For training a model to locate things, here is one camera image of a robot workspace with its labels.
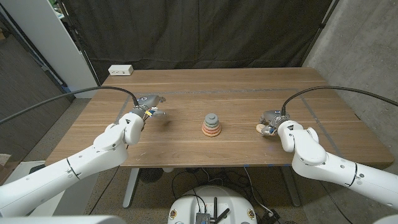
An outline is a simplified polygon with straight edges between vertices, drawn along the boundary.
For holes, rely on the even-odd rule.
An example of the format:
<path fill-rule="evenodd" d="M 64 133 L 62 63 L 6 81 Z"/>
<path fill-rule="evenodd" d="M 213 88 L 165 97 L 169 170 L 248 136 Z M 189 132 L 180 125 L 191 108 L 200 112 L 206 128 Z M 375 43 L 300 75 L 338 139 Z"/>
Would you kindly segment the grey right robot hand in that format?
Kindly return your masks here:
<path fill-rule="evenodd" d="M 289 114 L 282 115 L 279 110 L 265 111 L 259 119 L 256 130 L 261 136 L 274 136 L 277 134 L 278 127 L 289 119 Z"/>

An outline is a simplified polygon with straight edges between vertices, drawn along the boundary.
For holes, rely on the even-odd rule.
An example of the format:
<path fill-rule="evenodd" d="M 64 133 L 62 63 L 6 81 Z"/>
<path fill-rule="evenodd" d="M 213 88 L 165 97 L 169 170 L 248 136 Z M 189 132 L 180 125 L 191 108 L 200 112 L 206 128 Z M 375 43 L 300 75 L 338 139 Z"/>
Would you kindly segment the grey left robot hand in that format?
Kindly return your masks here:
<path fill-rule="evenodd" d="M 165 116 L 165 112 L 160 110 L 157 105 L 165 102 L 166 99 L 159 95 L 148 95 L 137 99 L 138 105 L 133 107 L 131 113 L 137 114 L 143 120 L 149 117 Z"/>

